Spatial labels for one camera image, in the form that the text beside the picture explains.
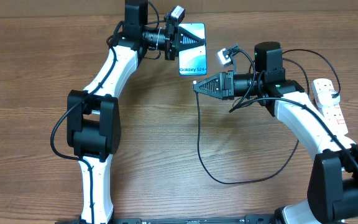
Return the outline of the blue Galaxy S24 smartphone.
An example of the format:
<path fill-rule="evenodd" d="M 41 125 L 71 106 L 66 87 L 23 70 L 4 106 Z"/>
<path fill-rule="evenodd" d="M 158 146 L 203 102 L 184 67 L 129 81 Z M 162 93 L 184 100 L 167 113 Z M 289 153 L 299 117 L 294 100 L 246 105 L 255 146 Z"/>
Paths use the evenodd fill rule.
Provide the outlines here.
<path fill-rule="evenodd" d="M 188 31 L 206 41 L 205 24 L 200 23 L 182 23 L 179 25 L 179 31 Z M 179 74 L 183 76 L 206 75 L 208 63 L 206 56 L 206 43 L 204 46 L 178 52 Z"/>

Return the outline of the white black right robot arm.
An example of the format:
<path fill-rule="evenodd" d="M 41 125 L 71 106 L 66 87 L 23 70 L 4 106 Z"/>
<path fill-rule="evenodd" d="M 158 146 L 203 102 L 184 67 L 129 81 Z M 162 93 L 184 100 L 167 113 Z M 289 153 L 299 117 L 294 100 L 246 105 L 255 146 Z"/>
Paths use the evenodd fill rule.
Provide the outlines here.
<path fill-rule="evenodd" d="M 278 42 L 254 47 L 246 74 L 221 72 L 194 82 L 196 94 L 237 100 L 235 109 L 264 106 L 295 135 L 313 160 L 306 198 L 272 214 L 246 215 L 246 223 L 344 223 L 358 217 L 358 144 L 346 136 L 341 120 L 329 119 L 340 91 L 331 85 L 317 90 L 286 78 L 284 51 Z M 316 91 L 310 100 L 310 90 Z"/>

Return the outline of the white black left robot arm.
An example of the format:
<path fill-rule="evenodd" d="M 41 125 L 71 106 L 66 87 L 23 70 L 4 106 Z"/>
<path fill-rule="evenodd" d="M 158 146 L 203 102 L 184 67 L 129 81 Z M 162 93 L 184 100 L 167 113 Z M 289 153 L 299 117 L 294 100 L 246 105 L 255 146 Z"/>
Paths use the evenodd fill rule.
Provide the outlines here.
<path fill-rule="evenodd" d="M 178 60 L 183 76 L 205 75 L 206 26 L 184 23 L 185 10 L 175 6 L 156 26 L 148 21 L 149 1 L 126 1 L 124 20 L 108 37 L 108 57 L 83 90 L 67 98 L 67 143 L 79 162 L 83 181 L 83 210 L 77 223 L 112 223 L 110 171 L 121 140 L 118 99 L 129 77 L 150 50 Z"/>

